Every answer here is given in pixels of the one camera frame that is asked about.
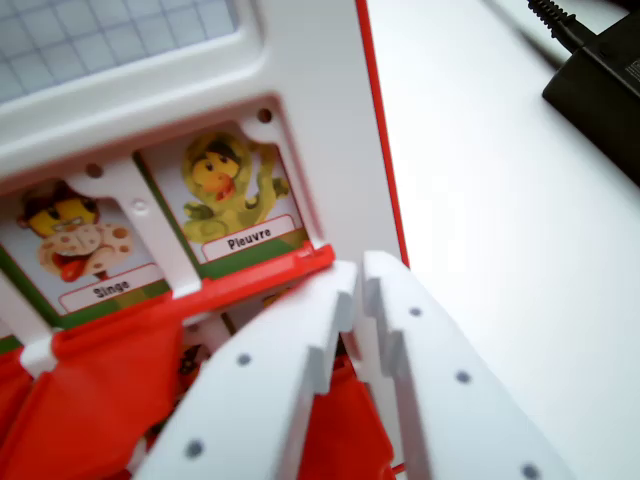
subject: plastic toy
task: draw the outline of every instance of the plastic toy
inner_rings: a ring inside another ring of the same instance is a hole
[[[97,3],[0,9],[7,479],[134,471],[202,383],[185,396],[194,363],[270,298],[290,289],[265,313],[335,275],[346,295],[355,270],[336,257],[407,262],[364,1]],[[343,341],[398,465],[393,384],[356,311]],[[328,385],[337,331],[315,334]],[[283,361],[302,354],[282,338]]]

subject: white plastic piece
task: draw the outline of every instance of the white plastic piece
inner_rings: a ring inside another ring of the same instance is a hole
[[[3,272],[0,272],[0,319],[11,333],[27,346],[53,335],[42,319]]]
[[[147,455],[147,440],[141,438],[136,443],[136,446],[133,448],[133,453],[131,454],[131,459],[126,466],[126,470],[132,475],[136,473],[140,464],[144,461],[145,456]]]
[[[201,369],[136,479],[295,479],[316,393],[329,389],[339,331],[351,329],[353,263],[303,282]]]
[[[58,364],[58,359],[51,349],[52,340],[53,336],[25,345],[20,354],[20,365],[34,379],[43,372],[52,372]]]
[[[384,252],[364,257],[366,312],[393,376],[410,479],[570,479],[455,322]]]
[[[71,188],[84,195],[111,197],[118,202],[162,270],[173,291],[173,298],[200,290],[202,282],[198,272],[133,159],[114,159],[93,170],[95,176],[100,176],[92,178],[86,172],[76,172],[65,180]]]

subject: red edge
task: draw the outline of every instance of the red edge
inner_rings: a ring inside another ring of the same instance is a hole
[[[382,103],[382,90],[380,89],[380,79],[378,77],[378,66],[376,65],[375,48],[373,46],[373,36],[371,34],[371,24],[369,23],[369,11],[366,0],[356,0],[358,10],[358,21],[360,22],[360,33],[362,35],[362,46],[367,60],[369,70],[369,83],[371,84],[371,94],[373,95],[373,105],[376,109],[376,119],[378,121],[378,135],[382,147],[384,158],[384,168],[387,172],[387,182],[389,183],[389,196],[391,197],[391,207],[396,222],[398,232],[398,244],[400,245],[400,255],[402,262],[409,266],[409,254],[402,228],[402,218],[400,217],[400,203],[398,202],[398,189],[396,187],[396,177],[393,173],[393,163],[391,161],[391,148],[389,146],[389,136],[387,134],[387,122],[384,118],[384,105]]]
[[[173,299],[171,292],[107,315],[54,336],[52,348],[58,359],[90,348],[98,348],[110,338],[122,337],[139,320],[182,322],[205,311],[219,310],[265,290],[277,288],[329,267],[335,260],[331,245],[314,250],[311,243],[291,253],[245,268],[222,278],[204,279],[202,288],[191,295]]]

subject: orange plastic part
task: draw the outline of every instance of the orange plastic part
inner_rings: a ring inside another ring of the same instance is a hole
[[[31,376],[20,365],[22,348],[0,357],[0,445],[31,390]]]
[[[58,364],[38,378],[11,425],[0,450],[0,478],[126,475],[136,442],[174,406],[182,321],[301,279],[334,260],[330,245],[314,250],[307,242],[221,279],[205,279],[191,295],[174,300],[168,293],[56,334]],[[11,397],[8,406],[13,402]]]
[[[298,480],[394,480],[393,447],[347,356],[314,399]]]
[[[102,340],[99,334],[96,337],[96,332],[100,332],[103,325],[123,318],[143,316],[182,322],[192,315],[218,310],[265,290],[301,279],[330,266],[335,258],[331,245],[314,250],[311,244],[306,242],[303,248],[239,272],[216,280],[205,278],[202,288],[186,297],[174,300],[171,298],[171,292],[168,292],[91,323],[60,332],[53,339],[54,349],[56,354],[70,354],[72,351],[98,345]]]
[[[181,333],[179,322],[138,316],[92,332],[91,348],[56,350],[58,365],[38,378],[9,431],[0,478],[93,479],[123,470],[147,428],[173,408]]]

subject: cartoon monkey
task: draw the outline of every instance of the cartoon monkey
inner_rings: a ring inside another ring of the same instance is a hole
[[[106,269],[133,251],[129,230],[99,223],[96,201],[77,194],[64,182],[56,182],[53,191],[29,191],[22,203],[18,225],[42,238],[40,265],[65,282],[90,274],[106,280]]]
[[[262,223],[276,204],[289,193],[284,178],[273,178],[278,158],[275,145],[251,145],[262,164],[257,176],[258,193],[247,198],[253,160],[249,149],[226,133],[198,137],[187,148],[182,177],[189,191],[202,203],[189,202],[184,211],[186,237],[207,243]]]

